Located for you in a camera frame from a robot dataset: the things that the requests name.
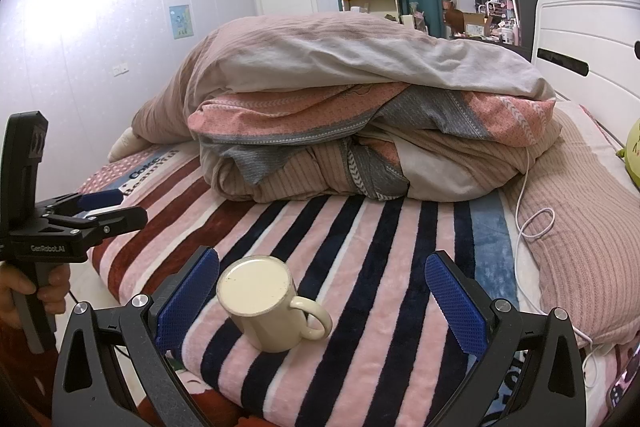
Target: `white headboard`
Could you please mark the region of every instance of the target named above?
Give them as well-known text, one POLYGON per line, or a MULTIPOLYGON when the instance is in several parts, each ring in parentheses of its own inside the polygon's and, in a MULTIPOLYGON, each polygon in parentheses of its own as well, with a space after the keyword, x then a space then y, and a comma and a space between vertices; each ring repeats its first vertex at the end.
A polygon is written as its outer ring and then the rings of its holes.
POLYGON ((640 118, 638 41, 640 0, 539 0, 532 63, 624 143, 640 118))

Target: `upside-down mug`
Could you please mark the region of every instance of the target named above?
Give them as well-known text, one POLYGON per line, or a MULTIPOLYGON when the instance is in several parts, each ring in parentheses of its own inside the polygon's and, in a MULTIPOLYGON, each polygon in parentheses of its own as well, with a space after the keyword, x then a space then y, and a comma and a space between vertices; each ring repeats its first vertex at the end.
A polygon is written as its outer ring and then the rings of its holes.
POLYGON ((252 255, 230 265, 218 279, 218 301, 252 346, 278 353, 300 340, 327 338, 333 322, 311 299, 300 297, 286 264, 276 257, 252 255), (311 328, 303 312, 322 329, 311 328))

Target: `textured blue pad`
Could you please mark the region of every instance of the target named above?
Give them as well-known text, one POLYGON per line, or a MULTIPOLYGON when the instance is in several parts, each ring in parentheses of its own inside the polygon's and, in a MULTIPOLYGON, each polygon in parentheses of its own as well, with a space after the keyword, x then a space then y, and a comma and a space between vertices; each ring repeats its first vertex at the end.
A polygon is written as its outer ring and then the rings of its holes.
POLYGON ((107 206, 116 206, 124 200, 122 192, 115 188, 114 190, 103 190, 102 192, 94 192, 93 194, 85 194, 78 200, 78 206, 84 210, 97 210, 98 208, 106 208, 107 206))
POLYGON ((156 346, 161 353, 180 347, 219 273, 218 252, 209 248, 158 314, 156 346))
POLYGON ((478 308, 437 255, 427 257, 424 278, 462 351, 480 359, 487 339, 486 323, 478 308))

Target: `person's hand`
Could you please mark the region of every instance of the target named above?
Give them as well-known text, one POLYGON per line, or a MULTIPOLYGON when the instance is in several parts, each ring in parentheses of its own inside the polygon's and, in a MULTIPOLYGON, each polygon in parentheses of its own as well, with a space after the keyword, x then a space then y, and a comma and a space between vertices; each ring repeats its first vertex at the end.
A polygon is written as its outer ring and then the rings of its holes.
MULTIPOLYGON (((38 290, 38 299, 44 303, 47 313, 56 315, 65 312, 65 295, 71 288, 70 276, 71 270, 68 264, 56 266, 49 273, 49 286, 43 286, 38 290)), ((2 263, 0 264, 0 321, 19 330, 22 325, 18 310, 14 306, 11 290, 23 295, 31 295, 36 291, 36 286, 15 266, 2 263)))

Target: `cardboard box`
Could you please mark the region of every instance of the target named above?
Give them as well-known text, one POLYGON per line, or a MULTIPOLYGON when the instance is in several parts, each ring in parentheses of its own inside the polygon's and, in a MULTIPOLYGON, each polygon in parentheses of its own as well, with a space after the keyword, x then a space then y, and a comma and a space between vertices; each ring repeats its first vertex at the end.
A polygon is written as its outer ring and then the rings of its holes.
POLYGON ((465 16, 465 33, 479 37, 488 37, 491 19, 485 19, 481 13, 463 13, 465 16))

